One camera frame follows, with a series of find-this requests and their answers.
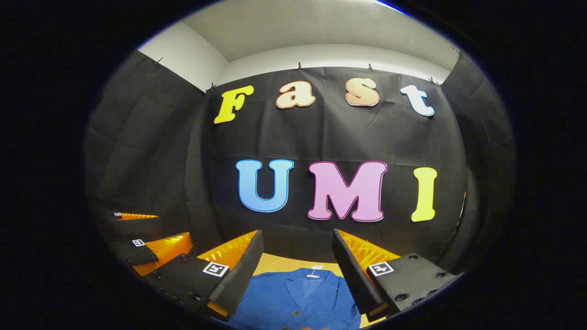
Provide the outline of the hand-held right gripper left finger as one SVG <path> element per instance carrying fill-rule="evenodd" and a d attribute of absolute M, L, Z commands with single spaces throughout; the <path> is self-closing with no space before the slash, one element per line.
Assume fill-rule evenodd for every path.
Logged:
<path fill-rule="evenodd" d="M 143 265 L 143 282 L 191 314 L 226 321 L 243 300 L 264 238 L 255 230 L 205 253 L 195 252 L 189 233 L 146 246 L 159 260 Z"/>

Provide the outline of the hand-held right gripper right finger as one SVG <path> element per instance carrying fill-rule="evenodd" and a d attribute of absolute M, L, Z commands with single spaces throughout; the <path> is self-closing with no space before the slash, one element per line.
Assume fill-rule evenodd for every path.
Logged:
<path fill-rule="evenodd" d="M 337 228 L 332 251 L 359 312 L 369 321 L 411 309 L 457 278 L 417 253 L 398 256 Z"/>

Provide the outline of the blue button shirt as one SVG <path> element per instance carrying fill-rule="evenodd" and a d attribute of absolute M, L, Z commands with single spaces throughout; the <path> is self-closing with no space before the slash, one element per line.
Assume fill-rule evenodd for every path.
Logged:
<path fill-rule="evenodd" d="M 360 323 L 346 280 L 310 268 L 253 276 L 228 321 L 237 330 L 359 330 Z"/>

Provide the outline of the black backdrop cloth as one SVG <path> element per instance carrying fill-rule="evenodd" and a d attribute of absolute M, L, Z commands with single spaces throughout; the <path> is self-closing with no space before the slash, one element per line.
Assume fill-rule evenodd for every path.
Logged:
<path fill-rule="evenodd" d="M 265 251 L 334 262 L 339 228 L 468 271 L 493 249 L 515 142 L 493 84 L 460 55 L 441 86 L 385 71 L 275 71 L 203 92 L 136 51 L 84 142 L 97 215 L 161 218 L 201 253 L 254 230 Z"/>

